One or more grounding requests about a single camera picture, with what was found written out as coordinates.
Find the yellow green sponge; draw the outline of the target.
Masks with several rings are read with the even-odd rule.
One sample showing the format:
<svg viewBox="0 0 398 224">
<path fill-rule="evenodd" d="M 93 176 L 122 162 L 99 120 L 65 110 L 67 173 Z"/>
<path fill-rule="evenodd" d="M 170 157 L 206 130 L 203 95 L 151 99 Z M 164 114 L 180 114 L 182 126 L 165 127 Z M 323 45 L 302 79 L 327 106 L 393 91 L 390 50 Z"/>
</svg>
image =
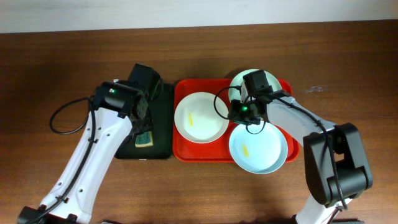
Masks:
<svg viewBox="0 0 398 224">
<path fill-rule="evenodd" d="M 137 135 L 134 145 L 136 148 L 152 147 L 154 145 L 152 132 L 148 131 L 148 132 L 142 133 L 140 135 Z"/>
</svg>

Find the light blue plate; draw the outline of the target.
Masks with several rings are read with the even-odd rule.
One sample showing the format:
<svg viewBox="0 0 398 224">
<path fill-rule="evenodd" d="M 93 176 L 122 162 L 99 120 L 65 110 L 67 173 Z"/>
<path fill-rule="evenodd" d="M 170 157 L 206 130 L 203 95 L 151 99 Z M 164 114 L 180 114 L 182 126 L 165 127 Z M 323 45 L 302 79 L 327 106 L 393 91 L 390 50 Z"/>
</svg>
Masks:
<svg viewBox="0 0 398 224">
<path fill-rule="evenodd" d="M 270 174 L 281 168 L 289 150 L 282 132 L 264 121 L 259 125 L 237 125 L 228 146 L 233 161 L 253 174 Z"/>
</svg>

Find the white plate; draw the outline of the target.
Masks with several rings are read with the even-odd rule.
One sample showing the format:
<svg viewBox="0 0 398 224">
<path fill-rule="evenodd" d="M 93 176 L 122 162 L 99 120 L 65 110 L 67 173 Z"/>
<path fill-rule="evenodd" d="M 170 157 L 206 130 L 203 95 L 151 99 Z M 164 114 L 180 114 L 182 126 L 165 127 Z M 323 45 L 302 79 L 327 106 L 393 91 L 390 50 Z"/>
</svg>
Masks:
<svg viewBox="0 0 398 224">
<path fill-rule="evenodd" d="M 174 123 L 187 140 L 205 144 L 219 139 L 227 130 L 226 103 L 216 95 L 196 92 L 184 97 L 177 105 Z"/>
</svg>

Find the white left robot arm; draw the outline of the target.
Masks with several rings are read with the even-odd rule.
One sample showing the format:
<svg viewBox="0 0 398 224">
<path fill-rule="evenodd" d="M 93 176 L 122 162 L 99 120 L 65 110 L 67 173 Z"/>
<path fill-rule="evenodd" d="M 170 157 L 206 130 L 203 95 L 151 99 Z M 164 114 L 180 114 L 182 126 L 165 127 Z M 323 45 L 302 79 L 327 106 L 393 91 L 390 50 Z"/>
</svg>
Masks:
<svg viewBox="0 0 398 224">
<path fill-rule="evenodd" d="M 24 207 L 18 223 L 89 223 L 109 165 L 128 139 L 145 132 L 149 102 L 163 91 L 160 81 L 104 82 L 87 97 L 83 135 L 65 170 L 37 209 Z"/>
</svg>

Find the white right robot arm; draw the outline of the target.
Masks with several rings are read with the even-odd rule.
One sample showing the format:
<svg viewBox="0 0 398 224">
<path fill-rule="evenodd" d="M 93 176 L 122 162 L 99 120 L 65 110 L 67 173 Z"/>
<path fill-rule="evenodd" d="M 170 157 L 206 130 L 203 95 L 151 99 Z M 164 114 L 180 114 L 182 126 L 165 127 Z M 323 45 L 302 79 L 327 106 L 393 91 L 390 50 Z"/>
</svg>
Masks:
<svg viewBox="0 0 398 224">
<path fill-rule="evenodd" d="M 358 128 L 322 119 L 284 90 L 253 91 L 242 100 L 231 100 L 228 118 L 248 125 L 264 120 L 282 128 L 303 147 L 310 196 L 292 223 L 332 223 L 350 201 L 373 186 Z"/>
</svg>

